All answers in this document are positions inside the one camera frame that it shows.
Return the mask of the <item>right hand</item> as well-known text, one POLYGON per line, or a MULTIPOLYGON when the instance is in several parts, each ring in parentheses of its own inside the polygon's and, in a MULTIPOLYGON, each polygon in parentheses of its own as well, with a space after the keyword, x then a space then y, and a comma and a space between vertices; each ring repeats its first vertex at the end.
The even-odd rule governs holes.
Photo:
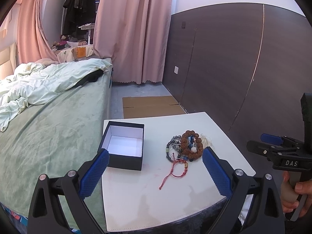
POLYGON ((297 198, 300 195, 307 195, 305 204, 300 210, 298 218, 304 217, 311 208, 311 180, 304 182, 297 182, 294 187, 288 186, 290 180, 290 173, 288 171, 283 172, 283 183, 285 189, 281 189, 281 205, 284 213, 291 213, 299 206, 297 198))

